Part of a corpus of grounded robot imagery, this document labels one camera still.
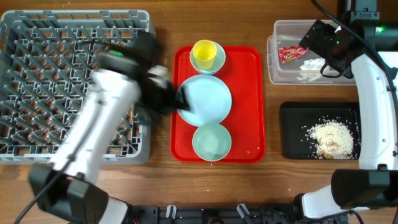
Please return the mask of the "wooden chopstick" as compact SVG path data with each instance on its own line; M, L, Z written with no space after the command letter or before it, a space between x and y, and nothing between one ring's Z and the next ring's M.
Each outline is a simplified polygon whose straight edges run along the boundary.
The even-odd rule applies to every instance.
M131 106L131 110L130 110L130 115L129 115L130 123L133 123L133 121L134 121L133 117L134 117L134 105Z

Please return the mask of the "white napkin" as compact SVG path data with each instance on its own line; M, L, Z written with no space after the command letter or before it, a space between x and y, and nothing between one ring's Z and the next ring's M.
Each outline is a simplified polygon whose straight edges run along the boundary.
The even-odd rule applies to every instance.
M304 64L300 67L301 72L297 80L311 82L321 78L320 70L324 64L325 60L323 58L305 60Z

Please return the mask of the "red snack wrapper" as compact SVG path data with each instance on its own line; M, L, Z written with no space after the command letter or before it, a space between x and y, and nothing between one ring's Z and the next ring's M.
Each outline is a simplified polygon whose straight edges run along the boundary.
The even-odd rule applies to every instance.
M302 48L298 45L291 47L282 47L278 49L279 59L282 63L294 60L296 58L300 58L305 55L308 51L308 48Z

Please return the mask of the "green bowl with food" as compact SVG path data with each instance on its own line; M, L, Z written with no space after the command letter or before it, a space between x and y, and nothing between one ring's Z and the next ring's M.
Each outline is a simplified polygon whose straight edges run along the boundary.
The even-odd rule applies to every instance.
M204 124L197 128L192 137L195 154L208 162L225 158L232 147L229 131L219 123Z

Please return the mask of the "rice food waste pile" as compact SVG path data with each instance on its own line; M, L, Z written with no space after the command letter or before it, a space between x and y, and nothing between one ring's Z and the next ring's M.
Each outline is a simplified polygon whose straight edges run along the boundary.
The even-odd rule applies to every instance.
M299 143L308 143L308 158L358 159L361 140L359 124L341 116L322 116L312 126L302 126L304 137Z

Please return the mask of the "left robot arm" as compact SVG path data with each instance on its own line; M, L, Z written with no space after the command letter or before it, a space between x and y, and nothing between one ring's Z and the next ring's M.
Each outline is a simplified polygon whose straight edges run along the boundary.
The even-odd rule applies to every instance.
M185 92L176 92L165 77L161 55L162 44L145 31L130 47L104 43L69 135L49 163L30 169L31 205L70 223L139 222L130 203L109 196L96 181L116 128L134 105L158 114L190 109Z

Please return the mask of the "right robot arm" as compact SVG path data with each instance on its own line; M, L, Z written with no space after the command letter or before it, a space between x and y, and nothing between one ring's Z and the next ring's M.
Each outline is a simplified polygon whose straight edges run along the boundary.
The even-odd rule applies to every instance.
M397 206L397 22L381 21L376 1L347 5L330 24L315 21L300 41L341 76L354 78L361 116L356 170L334 171L330 185L294 199L290 218L320 222Z

